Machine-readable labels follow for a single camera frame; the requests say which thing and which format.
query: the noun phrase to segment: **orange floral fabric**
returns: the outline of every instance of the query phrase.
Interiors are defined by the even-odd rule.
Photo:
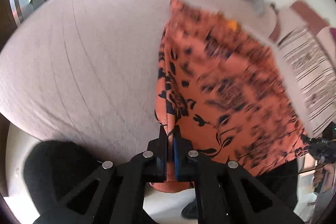
[[[258,176],[305,153],[305,130],[268,47],[221,13],[171,0],[159,50],[156,118],[217,162],[238,161]],[[167,181],[174,181],[168,164]],[[155,184],[174,192],[174,184]]]

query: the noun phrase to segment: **human hand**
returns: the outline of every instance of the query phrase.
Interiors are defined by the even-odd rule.
[[[315,167],[314,179],[313,179],[313,188],[316,188],[317,185],[323,180],[323,170],[326,171],[327,179],[325,184],[323,185],[321,192],[324,193],[328,191],[334,183],[334,176],[335,176],[335,165],[334,164],[326,164],[326,165],[317,165]]]

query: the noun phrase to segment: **striped fabric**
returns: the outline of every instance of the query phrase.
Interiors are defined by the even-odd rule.
[[[316,137],[336,117],[335,69],[306,26],[289,32],[278,47],[293,69]]]

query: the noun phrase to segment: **black shoe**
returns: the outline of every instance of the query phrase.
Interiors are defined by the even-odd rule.
[[[197,219],[196,199],[183,208],[181,216],[185,219]]]

